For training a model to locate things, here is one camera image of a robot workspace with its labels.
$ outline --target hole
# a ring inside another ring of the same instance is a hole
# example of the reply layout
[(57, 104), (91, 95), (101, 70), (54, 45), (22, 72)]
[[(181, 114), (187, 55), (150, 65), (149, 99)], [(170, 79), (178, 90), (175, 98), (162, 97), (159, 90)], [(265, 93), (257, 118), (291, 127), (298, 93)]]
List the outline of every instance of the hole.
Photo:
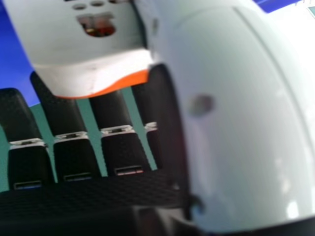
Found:
[(111, 13), (103, 13), (78, 16), (77, 20), (87, 35), (92, 37), (108, 37), (116, 31), (115, 26), (110, 21), (113, 18)]
[(108, 0), (110, 3), (124, 3), (124, 2), (129, 2), (129, 0)]
[(103, 1), (92, 1), (91, 6), (103, 6), (104, 2)]
[(83, 10), (83, 9), (87, 8), (87, 6), (85, 4), (75, 4), (72, 8), (74, 10)]

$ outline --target usb port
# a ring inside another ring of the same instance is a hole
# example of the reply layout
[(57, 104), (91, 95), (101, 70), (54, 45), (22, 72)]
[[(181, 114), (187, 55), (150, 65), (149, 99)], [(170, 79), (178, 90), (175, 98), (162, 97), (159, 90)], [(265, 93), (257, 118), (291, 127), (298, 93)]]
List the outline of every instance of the usb port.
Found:
[(80, 173), (80, 174), (76, 174), (76, 175), (64, 176), (63, 179), (66, 182), (73, 182), (73, 181), (92, 179), (92, 177), (91, 177), (91, 173)]
[(143, 170), (141, 166), (128, 166), (123, 168), (116, 168), (115, 172), (118, 176), (125, 176), (143, 173)]
[(40, 188), (42, 186), (41, 181), (30, 181), (30, 182), (22, 182), (22, 183), (15, 183), (14, 189), (15, 190), (22, 190), (22, 189), (32, 189), (32, 188)]

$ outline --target robotic hand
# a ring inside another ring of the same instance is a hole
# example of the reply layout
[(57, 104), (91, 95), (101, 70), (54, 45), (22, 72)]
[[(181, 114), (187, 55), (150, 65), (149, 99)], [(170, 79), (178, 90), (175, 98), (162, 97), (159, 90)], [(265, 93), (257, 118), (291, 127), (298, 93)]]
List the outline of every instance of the robotic hand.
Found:
[(5, 5), (54, 95), (93, 97), (148, 81), (163, 166), (200, 231), (314, 234), (313, 81), (254, 2)]

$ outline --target round hole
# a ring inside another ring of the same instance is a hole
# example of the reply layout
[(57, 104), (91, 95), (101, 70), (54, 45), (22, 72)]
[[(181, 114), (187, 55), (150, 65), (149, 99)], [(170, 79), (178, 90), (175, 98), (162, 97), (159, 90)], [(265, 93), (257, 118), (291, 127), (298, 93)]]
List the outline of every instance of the round hole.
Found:
[(87, 8), (87, 6), (85, 4), (75, 4), (72, 8), (74, 10), (83, 10), (83, 9)]
[(91, 6), (103, 6), (104, 2), (103, 1), (92, 1)]

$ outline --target orange stripe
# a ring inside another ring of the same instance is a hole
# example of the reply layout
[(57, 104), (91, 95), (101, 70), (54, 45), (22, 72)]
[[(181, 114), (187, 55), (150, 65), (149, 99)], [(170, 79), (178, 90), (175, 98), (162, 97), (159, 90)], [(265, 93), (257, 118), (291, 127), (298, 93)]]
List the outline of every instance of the orange stripe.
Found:
[(141, 70), (141, 71), (138, 71), (136, 73), (133, 73), (133, 74), (130, 74), (121, 78), (112, 86), (94, 94), (90, 94), (90, 95), (82, 96), (82, 97), (63, 97), (63, 96), (57, 96), (57, 97), (64, 98), (64, 99), (85, 99), (85, 98), (97, 97), (97, 96), (114, 92), (116, 90), (120, 90), (129, 86), (132, 86), (132, 85), (145, 83), (147, 79), (148, 79), (148, 70)]

